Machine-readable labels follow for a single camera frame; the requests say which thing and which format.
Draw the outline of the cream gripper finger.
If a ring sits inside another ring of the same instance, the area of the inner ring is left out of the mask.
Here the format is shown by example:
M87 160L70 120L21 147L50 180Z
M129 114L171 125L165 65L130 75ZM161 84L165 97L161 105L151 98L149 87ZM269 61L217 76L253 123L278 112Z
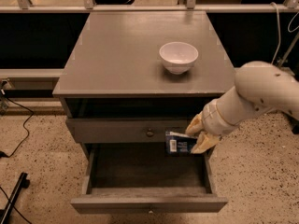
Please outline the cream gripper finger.
M194 136L199 134L201 131L204 130L204 125L202 121L202 114L199 113L195 115L185 130L185 133L189 136Z
M201 154L216 146L221 140L219 135L213 135L207 132L200 132L197 142L191 150L192 154Z

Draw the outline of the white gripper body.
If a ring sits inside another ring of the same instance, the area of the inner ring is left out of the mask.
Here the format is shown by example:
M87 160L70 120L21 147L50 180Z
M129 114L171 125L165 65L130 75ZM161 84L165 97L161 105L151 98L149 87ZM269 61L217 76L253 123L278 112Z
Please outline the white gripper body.
M217 108L217 100L214 99L204 106L202 110L202 123L204 130L217 136L225 136L236 129L221 117Z

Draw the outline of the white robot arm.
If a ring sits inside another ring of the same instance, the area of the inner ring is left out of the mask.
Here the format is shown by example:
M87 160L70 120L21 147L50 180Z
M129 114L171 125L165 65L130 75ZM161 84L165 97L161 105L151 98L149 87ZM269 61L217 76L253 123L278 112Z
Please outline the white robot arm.
M206 104L185 133L197 135L193 154L216 146L246 120L271 110L299 119L299 81L273 64L250 62L235 72L234 86Z

